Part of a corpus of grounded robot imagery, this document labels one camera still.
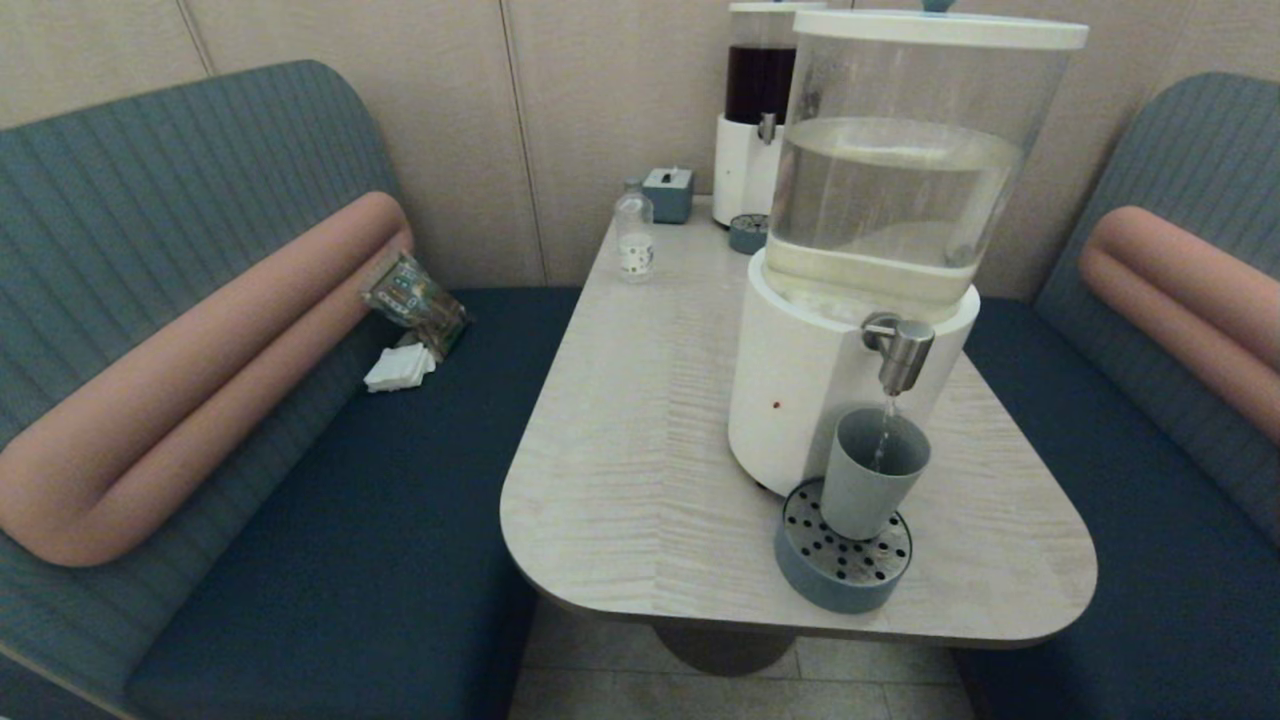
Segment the blue seat cushion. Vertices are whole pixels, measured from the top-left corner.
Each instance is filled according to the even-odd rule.
[[[1280,552],[1027,305],[983,300],[965,351],[1075,503],[1098,584],[1016,651],[960,651],[996,719],[1280,717]]]
[[[457,297],[476,322],[453,352],[421,388],[347,404],[134,670],[133,701],[172,719],[506,716],[535,598],[498,500],[577,291]]]

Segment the beige wall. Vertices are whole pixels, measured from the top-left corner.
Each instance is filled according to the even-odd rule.
[[[225,73],[315,58],[370,106],[443,282],[579,284],[623,177],[678,163],[710,191],[727,4],[10,0],[0,3],[0,127],[197,79],[206,65]],[[1208,69],[1280,79],[1276,0],[963,0],[957,9],[1093,28],[978,275],[987,295],[1036,292],[1101,163],[1156,91]]]
[[[447,287],[543,284],[497,3],[186,0],[212,69],[312,58],[378,122],[430,272]]]
[[[202,77],[173,0],[0,3],[0,128]]]

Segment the floor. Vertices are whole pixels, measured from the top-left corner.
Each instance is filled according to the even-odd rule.
[[[947,651],[799,638],[746,678],[703,675],[646,625],[572,615],[543,602],[509,720],[972,720]]]

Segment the small faucet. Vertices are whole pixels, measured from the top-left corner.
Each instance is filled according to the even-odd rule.
[[[773,145],[773,138],[778,136],[777,113],[760,113],[760,124],[755,126],[755,137],[764,141],[764,145]]]
[[[933,337],[927,323],[904,320],[893,313],[873,313],[863,322],[863,343],[884,359],[879,372],[884,395],[897,397],[915,386]]]

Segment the white napkin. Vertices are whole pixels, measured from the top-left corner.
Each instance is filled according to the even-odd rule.
[[[435,357],[421,342],[388,347],[365,375],[369,392],[404,389],[422,384],[422,375],[435,370]]]

